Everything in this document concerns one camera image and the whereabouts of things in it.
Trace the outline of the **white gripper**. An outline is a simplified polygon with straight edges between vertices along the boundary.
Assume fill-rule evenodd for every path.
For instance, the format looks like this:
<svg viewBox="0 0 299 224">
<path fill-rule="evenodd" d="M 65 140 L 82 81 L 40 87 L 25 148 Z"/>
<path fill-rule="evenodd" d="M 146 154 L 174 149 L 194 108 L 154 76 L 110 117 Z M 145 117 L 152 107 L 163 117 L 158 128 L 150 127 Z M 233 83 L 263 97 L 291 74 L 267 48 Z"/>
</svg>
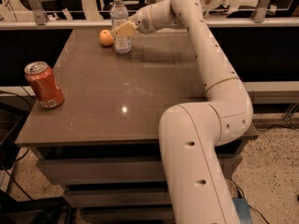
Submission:
<svg viewBox="0 0 299 224">
<path fill-rule="evenodd" d="M 110 32 L 114 37 L 126 37 L 134 36 L 136 30 L 141 34 L 152 32 L 150 6 L 140 8 L 134 15 L 129 17 L 129 21 L 112 29 Z"/>
</svg>

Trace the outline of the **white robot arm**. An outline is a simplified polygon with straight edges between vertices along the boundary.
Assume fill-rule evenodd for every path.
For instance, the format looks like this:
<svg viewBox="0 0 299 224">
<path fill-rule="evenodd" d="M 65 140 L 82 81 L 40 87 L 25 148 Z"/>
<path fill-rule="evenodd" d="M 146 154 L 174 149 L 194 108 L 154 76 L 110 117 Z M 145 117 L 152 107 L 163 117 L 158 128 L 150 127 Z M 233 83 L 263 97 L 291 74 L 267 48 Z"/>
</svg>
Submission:
<svg viewBox="0 0 299 224">
<path fill-rule="evenodd" d="M 207 100 L 161 116 L 159 145 L 177 224 L 241 224 L 215 148 L 242 136 L 253 108 L 242 81 L 210 32 L 200 0 L 165 0 L 139 9 L 111 33 L 120 38 L 187 29 Z"/>
</svg>

